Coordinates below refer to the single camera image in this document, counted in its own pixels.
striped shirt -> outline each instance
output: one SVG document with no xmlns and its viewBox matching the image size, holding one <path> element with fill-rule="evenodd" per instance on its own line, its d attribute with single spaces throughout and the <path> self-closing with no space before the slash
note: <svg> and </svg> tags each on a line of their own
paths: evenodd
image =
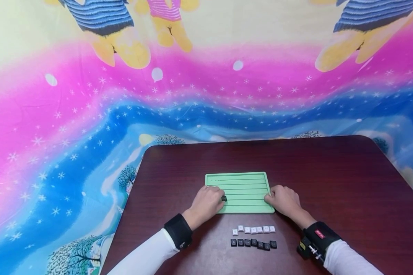
<svg viewBox="0 0 413 275">
<path fill-rule="evenodd" d="M 337 5 L 345 1 L 338 0 Z M 349 0 L 333 32 L 368 31 L 386 26 L 413 11 L 413 0 Z"/>
<path fill-rule="evenodd" d="M 152 17 L 159 17 L 168 21 L 181 20 L 180 17 L 180 0 L 171 0 L 171 8 L 168 7 L 165 0 L 147 0 L 150 6 Z"/>
<path fill-rule="evenodd" d="M 125 4 L 127 0 L 86 0 L 80 5 L 76 0 L 59 0 L 67 6 L 78 26 L 105 36 L 119 32 L 127 26 L 134 26 Z"/>
</svg>

cartoon bear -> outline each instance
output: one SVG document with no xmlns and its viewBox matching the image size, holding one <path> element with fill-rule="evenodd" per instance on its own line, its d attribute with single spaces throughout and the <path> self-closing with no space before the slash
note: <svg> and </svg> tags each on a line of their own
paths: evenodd
<svg viewBox="0 0 413 275">
<path fill-rule="evenodd" d="M 198 6 L 199 0 L 138 0 L 135 12 L 151 15 L 160 46 L 171 47 L 175 40 L 184 52 L 190 52 L 193 45 L 185 32 L 179 9 L 194 11 Z"/>
<path fill-rule="evenodd" d="M 125 6 L 127 0 L 44 2 L 66 6 L 96 55 L 109 66 L 115 66 L 114 53 L 134 69 L 145 68 L 150 63 L 150 50 L 138 39 L 133 19 Z"/>
<path fill-rule="evenodd" d="M 335 4 L 347 0 L 310 0 L 314 4 Z M 317 57 L 315 67 L 327 72 L 359 50 L 358 64 L 371 58 L 398 30 L 413 21 L 413 0 L 349 0 L 332 39 Z"/>
</svg>

blue striped shirt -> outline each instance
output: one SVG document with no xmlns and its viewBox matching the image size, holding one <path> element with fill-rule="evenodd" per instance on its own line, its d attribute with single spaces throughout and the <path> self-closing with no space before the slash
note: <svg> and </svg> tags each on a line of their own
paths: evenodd
<svg viewBox="0 0 413 275">
<path fill-rule="evenodd" d="M 84 5 L 75 0 L 59 1 L 63 6 L 67 6 L 82 30 L 109 35 L 126 26 L 134 26 L 125 6 L 127 0 L 86 0 Z"/>
<path fill-rule="evenodd" d="M 338 0 L 337 5 L 345 2 Z M 368 31 L 388 25 L 413 11 L 413 0 L 349 0 L 333 32 Z"/>
</svg>

pink striped shirt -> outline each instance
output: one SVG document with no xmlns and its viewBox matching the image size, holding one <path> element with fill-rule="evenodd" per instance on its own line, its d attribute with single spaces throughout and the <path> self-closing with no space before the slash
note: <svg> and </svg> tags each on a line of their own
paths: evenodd
<svg viewBox="0 0 413 275">
<path fill-rule="evenodd" d="M 168 21 L 181 20 L 180 17 L 180 0 L 171 0 L 172 6 L 169 8 L 165 0 L 147 0 L 150 6 L 152 17 L 159 17 Z"/>
</svg>

table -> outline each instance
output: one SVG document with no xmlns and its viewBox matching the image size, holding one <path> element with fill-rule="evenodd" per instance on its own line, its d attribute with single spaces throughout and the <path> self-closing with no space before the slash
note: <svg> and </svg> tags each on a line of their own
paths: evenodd
<svg viewBox="0 0 413 275">
<path fill-rule="evenodd" d="M 293 188 L 303 208 L 385 275 L 413 274 L 413 191 L 363 136 L 149 148 L 101 274 L 189 208 L 205 174 L 247 171 L 265 171 L 270 186 Z M 278 249 L 231 247 L 232 229 L 238 225 L 274 225 L 277 233 L 266 239 L 276 240 Z M 156 274 L 328 274 L 297 254 L 299 240 L 299 229 L 277 213 L 216 215 L 194 232 L 188 249 Z"/>
</svg>

